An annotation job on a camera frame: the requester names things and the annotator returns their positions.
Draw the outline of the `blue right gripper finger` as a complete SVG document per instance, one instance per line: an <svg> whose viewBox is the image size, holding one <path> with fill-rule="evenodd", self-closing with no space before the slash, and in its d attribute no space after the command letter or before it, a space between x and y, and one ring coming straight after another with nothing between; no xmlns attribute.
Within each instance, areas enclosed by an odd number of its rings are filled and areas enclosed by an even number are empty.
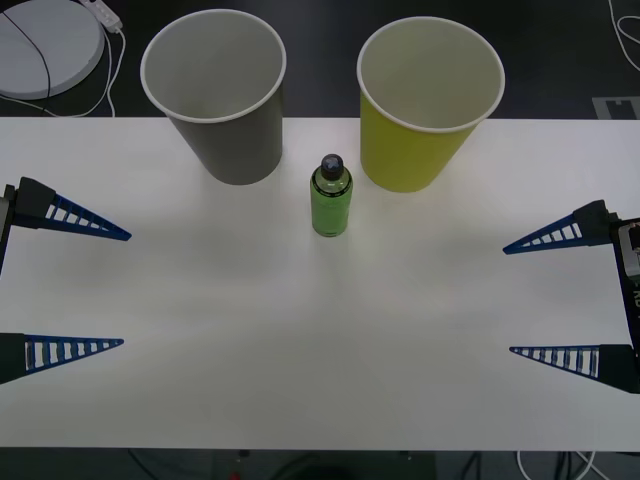
<svg viewBox="0 0 640 480"><path fill-rule="evenodd" d="M626 393L639 394L639 367L629 345L512 346L509 351Z"/></svg>
<svg viewBox="0 0 640 480"><path fill-rule="evenodd" d="M610 212L603 200L596 200L514 241L504 247L503 252L514 255L609 244L610 226L618 220L617 214Z"/></svg>

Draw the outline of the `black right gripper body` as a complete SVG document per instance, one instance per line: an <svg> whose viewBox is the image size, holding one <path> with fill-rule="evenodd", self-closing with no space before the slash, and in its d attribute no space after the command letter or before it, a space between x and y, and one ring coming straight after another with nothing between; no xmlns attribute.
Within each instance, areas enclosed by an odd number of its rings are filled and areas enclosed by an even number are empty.
<svg viewBox="0 0 640 480"><path fill-rule="evenodd" d="M634 351L639 350L639 219L614 223L613 245L626 321Z"/></svg>

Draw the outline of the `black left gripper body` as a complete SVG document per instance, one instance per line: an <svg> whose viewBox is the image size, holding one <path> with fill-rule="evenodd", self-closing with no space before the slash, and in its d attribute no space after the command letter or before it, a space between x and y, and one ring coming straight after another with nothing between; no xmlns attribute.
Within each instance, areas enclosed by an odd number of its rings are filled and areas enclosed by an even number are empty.
<svg viewBox="0 0 640 480"><path fill-rule="evenodd" d="M0 197L0 224L1 224L1 242L0 242L0 270L3 268L6 256L9 234L13 225L13 217L15 212L15 196L16 189L13 185L7 184L4 193Z"/></svg>

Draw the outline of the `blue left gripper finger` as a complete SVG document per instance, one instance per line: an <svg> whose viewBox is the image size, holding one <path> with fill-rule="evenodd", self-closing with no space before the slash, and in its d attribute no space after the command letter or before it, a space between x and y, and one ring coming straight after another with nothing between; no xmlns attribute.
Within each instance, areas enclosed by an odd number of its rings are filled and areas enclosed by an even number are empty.
<svg viewBox="0 0 640 480"><path fill-rule="evenodd" d="M20 179L16 190L14 224L118 241L131 238L123 228L28 177Z"/></svg>
<svg viewBox="0 0 640 480"><path fill-rule="evenodd" d="M124 344L121 338L1 334L1 383L85 359Z"/></svg>

